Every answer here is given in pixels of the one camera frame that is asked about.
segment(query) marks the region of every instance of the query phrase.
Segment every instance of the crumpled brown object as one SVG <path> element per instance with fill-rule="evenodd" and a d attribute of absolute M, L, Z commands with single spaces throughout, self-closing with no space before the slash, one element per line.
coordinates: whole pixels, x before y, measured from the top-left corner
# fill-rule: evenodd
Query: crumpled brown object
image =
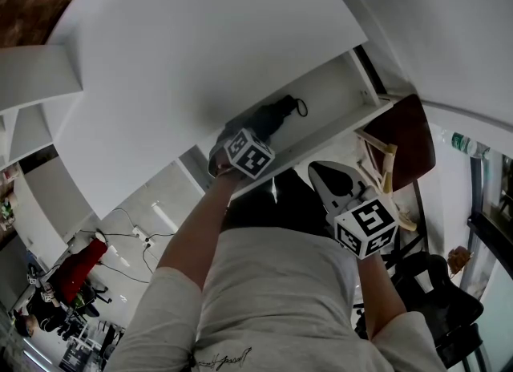
<path fill-rule="evenodd" d="M 456 249 L 452 249 L 447 257 L 447 264 L 449 265 L 450 271 L 455 275 L 463 269 L 463 267 L 472 258 L 471 253 L 465 247 L 461 245 Z"/>

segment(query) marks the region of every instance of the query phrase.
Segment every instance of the black office chair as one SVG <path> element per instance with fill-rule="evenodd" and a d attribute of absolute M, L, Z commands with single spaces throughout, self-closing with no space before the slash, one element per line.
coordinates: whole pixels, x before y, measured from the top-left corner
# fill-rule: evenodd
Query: black office chair
<path fill-rule="evenodd" d="M 428 293 L 415 279 L 426 270 L 433 285 Z M 406 309 L 418 311 L 426 318 L 438 356 L 446 368 L 461 362 L 472 352 L 476 352 L 478 360 L 482 358 L 480 346 L 483 340 L 474 322 L 483 313 L 483 304 L 452 283 L 443 257 L 426 252 L 409 255 L 396 264 L 391 279 Z M 360 314 L 355 331 L 360 338 L 368 339 L 365 318 L 362 312 Z"/>

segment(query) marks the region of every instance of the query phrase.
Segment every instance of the power strip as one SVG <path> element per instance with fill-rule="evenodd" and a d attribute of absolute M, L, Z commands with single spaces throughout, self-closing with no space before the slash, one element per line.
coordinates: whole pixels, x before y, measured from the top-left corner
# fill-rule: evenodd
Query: power strip
<path fill-rule="evenodd" d="M 155 242 L 140 227 L 135 226 L 134 229 L 132 229 L 132 233 L 139 237 L 145 248 L 151 248 L 155 245 Z"/>

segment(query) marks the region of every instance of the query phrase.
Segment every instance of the person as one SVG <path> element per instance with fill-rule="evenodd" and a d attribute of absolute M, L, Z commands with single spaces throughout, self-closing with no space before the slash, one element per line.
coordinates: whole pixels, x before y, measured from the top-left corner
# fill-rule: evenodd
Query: person
<path fill-rule="evenodd" d="M 106 371 L 445 370 L 379 253 L 357 261 L 288 170 L 230 203 L 219 174 L 160 259 Z M 357 273 L 369 341 L 352 330 Z"/>
<path fill-rule="evenodd" d="M 37 282 L 34 295 L 26 305 L 28 315 L 14 314 L 18 333 L 32 337 L 37 329 L 51 332 L 60 327 L 67 317 L 60 303 L 72 305 L 87 275 L 106 251 L 105 237 L 97 232 L 86 248 L 64 260 L 51 275 L 46 288 Z"/>

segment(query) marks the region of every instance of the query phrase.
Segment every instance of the red cloth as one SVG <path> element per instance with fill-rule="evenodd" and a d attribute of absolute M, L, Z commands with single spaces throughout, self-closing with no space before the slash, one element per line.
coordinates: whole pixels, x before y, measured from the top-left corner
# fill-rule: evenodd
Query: red cloth
<path fill-rule="evenodd" d="M 107 246 L 94 239 L 79 253 L 66 258 L 48 280 L 57 296 L 69 305 L 76 297 L 89 272 L 107 251 Z"/>

